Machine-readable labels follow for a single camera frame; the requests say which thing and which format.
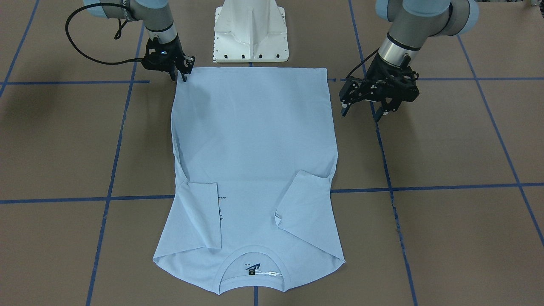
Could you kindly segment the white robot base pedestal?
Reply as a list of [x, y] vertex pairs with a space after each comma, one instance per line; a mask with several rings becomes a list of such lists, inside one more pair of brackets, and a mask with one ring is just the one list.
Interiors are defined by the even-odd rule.
[[214, 17], [214, 62], [288, 61], [286, 14], [275, 0], [226, 0]]

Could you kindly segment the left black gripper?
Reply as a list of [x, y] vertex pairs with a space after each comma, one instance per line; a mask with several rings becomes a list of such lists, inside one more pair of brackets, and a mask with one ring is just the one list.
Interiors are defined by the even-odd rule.
[[374, 113], [374, 122], [378, 123], [385, 114], [396, 112], [402, 102], [413, 102], [419, 96], [416, 85], [419, 74], [409, 66], [411, 57], [408, 54], [402, 57], [398, 67], [390, 65], [377, 54], [373, 56], [373, 62], [365, 78], [354, 77], [352, 73], [365, 64], [369, 57], [346, 76], [339, 93], [342, 117], [348, 114], [354, 103], [363, 100], [379, 102], [380, 106]]

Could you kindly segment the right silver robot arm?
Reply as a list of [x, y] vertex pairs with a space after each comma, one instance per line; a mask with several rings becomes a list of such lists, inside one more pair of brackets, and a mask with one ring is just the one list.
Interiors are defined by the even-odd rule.
[[132, 61], [147, 70], [166, 72], [173, 81], [178, 77], [187, 80], [195, 58], [183, 52], [167, 0], [85, 0], [83, 3], [83, 9], [93, 16], [117, 19], [120, 29], [116, 39], [120, 38], [125, 23], [142, 21], [148, 32], [146, 54]]

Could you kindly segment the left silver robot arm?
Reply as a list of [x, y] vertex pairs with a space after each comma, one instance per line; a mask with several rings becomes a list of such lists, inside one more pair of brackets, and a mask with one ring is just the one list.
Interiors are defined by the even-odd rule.
[[348, 73], [339, 92], [342, 116], [361, 101], [378, 102], [374, 121], [419, 96], [418, 72], [410, 64], [428, 37], [455, 36], [474, 27], [479, 6], [474, 0], [378, 0], [376, 14], [391, 23], [381, 46], [369, 54], [365, 77]]

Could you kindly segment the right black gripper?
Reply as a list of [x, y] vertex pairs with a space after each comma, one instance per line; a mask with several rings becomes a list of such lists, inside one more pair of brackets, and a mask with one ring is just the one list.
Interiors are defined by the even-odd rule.
[[160, 43], [157, 37], [148, 39], [142, 66], [147, 70], [167, 72], [171, 81], [175, 81], [177, 73], [180, 72], [182, 81], [187, 82], [195, 62], [194, 56], [183, 52], [177, 35], [168, 43]]

